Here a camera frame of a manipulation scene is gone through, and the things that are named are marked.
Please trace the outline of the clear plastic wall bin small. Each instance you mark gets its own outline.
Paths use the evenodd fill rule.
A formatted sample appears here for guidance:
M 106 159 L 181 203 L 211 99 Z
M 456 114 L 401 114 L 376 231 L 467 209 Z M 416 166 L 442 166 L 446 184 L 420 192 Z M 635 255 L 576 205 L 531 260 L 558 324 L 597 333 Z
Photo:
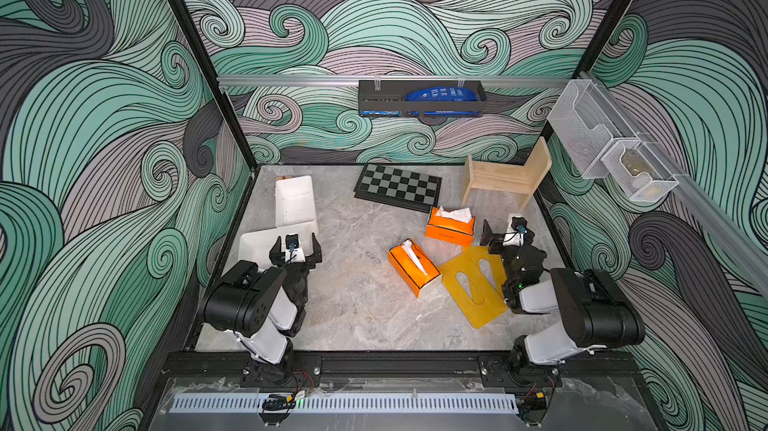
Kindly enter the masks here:
M 639 139 L 617 139 L 601 156 L 601 162 L 632 202 L 658 202 L 679 184 L 668 167 Z

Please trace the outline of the small wooden chair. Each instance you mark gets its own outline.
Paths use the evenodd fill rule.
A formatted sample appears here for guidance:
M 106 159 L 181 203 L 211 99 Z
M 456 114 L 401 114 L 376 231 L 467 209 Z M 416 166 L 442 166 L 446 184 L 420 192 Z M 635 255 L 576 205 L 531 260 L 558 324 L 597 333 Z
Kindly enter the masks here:
M 472 190 L 511 193 L 517 196 L 517 206 L 524 210 L 552 166 L 546 140 L 539 137 L 523 165 L 465 161 L 462 203 L 467 204 Z

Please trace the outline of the blue object in basket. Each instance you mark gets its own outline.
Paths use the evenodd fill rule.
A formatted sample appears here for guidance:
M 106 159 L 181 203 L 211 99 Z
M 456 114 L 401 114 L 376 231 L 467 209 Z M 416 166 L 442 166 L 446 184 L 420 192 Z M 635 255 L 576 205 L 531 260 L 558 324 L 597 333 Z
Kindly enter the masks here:
M 434 86 L 409 92 L 406 101 L 418 102 L 473 102 L 479 101 L 478 94 L 467 87 Z

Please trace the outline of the black chessboard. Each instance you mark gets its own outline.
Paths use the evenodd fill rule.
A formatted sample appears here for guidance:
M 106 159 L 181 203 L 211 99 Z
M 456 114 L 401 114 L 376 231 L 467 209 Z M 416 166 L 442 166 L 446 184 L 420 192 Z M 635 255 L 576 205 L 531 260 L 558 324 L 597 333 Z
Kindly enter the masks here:
M 355 185 L 358 199 L 422 213 L 438 206 L 442 178 L 382 164 L 367 164 Z

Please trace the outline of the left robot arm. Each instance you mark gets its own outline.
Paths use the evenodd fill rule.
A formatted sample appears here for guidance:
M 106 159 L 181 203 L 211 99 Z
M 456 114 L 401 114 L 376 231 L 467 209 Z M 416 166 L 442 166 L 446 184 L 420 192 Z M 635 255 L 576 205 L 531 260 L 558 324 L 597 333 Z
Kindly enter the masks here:
M 298 233 L 276 239 L 270 266 L 240 260 L 204 293 L 199 319 L 231 336 L 257 367 L 286 374 L 293 344 L 301 330 L 309 301 L 309 274 L 322 262 L 322 247 L 314 232 L 304 240 Z

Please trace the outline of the yellow bamboo lid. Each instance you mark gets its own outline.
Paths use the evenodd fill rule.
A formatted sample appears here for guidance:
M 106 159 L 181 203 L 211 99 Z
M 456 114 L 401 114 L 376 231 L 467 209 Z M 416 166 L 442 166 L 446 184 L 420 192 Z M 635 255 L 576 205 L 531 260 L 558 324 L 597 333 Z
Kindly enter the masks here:
M 503 295 L 502 285 L 507 277 L 499 255 L 490 254 L 483 246 L 470 246 L 463 249 L 471 261 L 477 265 L 484 279 L 489 282 L 499 296 Z
M 444 287 L 473 328 L 480 329 L 508 311 L 503 295 L 497 294 L 464 251 L 438 269 Z

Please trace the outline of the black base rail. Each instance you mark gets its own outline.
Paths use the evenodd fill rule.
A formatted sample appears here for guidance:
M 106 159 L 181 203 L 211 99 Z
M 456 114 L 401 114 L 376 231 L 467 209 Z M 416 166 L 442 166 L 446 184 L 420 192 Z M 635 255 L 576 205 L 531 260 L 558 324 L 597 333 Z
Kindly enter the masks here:
M 619 377 L 639 367 L 626 352 L 598 352 L 559 365 L 519 364 L 510 351 L 295 351 L 283 366 L 256 364 L 246 352 L 175 352 L 160 376 L 226 378 L 238 383 L 285 385 L 353 379 L 477 378 L 485 386 L 522 386 L 563 378 Z

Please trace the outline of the aluminium wall rail back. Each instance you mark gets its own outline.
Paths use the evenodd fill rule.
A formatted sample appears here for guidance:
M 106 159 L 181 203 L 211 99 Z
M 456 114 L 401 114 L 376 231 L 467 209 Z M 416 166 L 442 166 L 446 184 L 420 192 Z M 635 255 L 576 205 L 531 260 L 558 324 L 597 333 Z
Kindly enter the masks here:
M 570 78 L 544 76 L 437 76 L 437 75 L 310 75 L 310 74 L 227 74 L 219 75 L 218 84 L 221 87 L 356 87 L 361 80 L 409 81 L 409 80 L 440 80 L 455 81 L 459 84 L 468 80 L 480 81 L 491 88 L 563 88 Z

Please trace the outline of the orange tissue pack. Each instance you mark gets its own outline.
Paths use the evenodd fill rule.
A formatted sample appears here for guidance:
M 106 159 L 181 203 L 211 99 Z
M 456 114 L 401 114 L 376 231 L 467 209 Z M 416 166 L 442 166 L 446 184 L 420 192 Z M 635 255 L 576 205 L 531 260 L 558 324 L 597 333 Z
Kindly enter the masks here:
M 475 216 L 469 208 L 446 211 L 433 207 L 427 221 L 425 236 L 450 244 L 468 247 L 474 239 Z
M 411 239 L 391 248 L 387 257 L 416 298 L 441 282 L 438 268 Z

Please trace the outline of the black wall shelf basket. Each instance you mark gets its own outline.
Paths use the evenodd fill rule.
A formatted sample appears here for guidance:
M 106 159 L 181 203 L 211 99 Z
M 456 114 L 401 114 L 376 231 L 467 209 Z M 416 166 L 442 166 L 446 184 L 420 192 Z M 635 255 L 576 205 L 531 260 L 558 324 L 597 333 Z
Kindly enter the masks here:
M 407 93 L 434 87 L 458 86 L 472 89 L 479 101 L 473 102 L 418 102 L 406 101 Z M 358 107 L 361 116 L 393 117 L 479 117 L 483 114 L 487 95 L 480 81 L 409 80 L 383 81 L 361 80 L 358 82 Z

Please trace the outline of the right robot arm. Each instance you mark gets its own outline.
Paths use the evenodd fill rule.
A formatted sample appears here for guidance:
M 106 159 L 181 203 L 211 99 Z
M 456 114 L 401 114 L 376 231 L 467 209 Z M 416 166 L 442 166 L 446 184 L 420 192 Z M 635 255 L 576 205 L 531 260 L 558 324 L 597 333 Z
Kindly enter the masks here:
M 534 238 L 521 215 L 512 214 L 503 233 L 482 223 L 480 244 L 501 258 L 501 294 L 508 308 L 515 314 L 559 314 L 544 330 L 515 340 L 512 370 L 554 367 L 582 353 L 643 342 L 642 317 L 609 272 L 547 269 L 547 253 L 534 245 Z

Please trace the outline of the aluminium wall rail right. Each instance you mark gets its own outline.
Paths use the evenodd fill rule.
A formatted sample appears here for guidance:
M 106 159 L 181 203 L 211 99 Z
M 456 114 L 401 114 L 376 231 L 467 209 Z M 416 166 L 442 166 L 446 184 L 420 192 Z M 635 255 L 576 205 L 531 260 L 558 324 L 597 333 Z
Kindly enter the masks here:
M 751 285 L 767 298 L 766 252 L 717 206 L 688 173 L 681 170 L 665 148 L 627 113 L 611 91 L 592 72 L 582 71 L 578 77 L 587 79 L 596 86 L 601 99 L 608 106 L 606 115 L 618 129 L 619 135 L 622 138 L 639 140 L 648 148 L 652 161 L 661 164 L 665 172 L 677 180 L 678 184 L 672 189 L 672 193 L 684 203 L 717 247 L 744 272 Z

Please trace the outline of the aluminium wall rail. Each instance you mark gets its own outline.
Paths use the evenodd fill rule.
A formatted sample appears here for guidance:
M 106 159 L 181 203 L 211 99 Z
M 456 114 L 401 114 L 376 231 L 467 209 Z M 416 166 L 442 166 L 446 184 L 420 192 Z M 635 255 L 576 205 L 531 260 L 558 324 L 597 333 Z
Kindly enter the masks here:
M 563 88 L 570 78 L 544 76 L 437 76 L 437 75 L 310 75 L 310 74 L 227 74 L 219 75 L 218 84 L 221 87 L 356 87 L 361 80 L 409 81 L 409 80 L 440 80 L 455 81 L 459 84 L 468 80 L 480 81 L 491 88 Z
M 681 170 L 665 148 L 627 113 L 611 91 L 592 72 L 582 71 L 578 77 L 587 79 L 596 86 L 601 99 L 608 106 L 606 115 L 618 129 L 619 135 L 622 138 L 639 140 L 648 148 L 652 161 L 661 164 L 665 172 L 677 180 L 678 184 L 672 189 L 672 193 L 684 203 L 717 247 L 744 272 L 751 285 L 767 298 L 766 252 L 717 206 L 688 173 Z

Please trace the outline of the clear plastic wall bin large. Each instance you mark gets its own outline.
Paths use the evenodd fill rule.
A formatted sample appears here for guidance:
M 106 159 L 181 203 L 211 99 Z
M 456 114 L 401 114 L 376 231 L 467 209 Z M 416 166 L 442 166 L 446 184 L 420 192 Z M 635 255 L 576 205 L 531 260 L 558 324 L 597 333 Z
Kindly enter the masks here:
M 549 114 L 548 121 L 583 179 L 609 174 L 603 155 L 619 138 L 607 111 L 607 98 L 589 79 L 570 80 Z

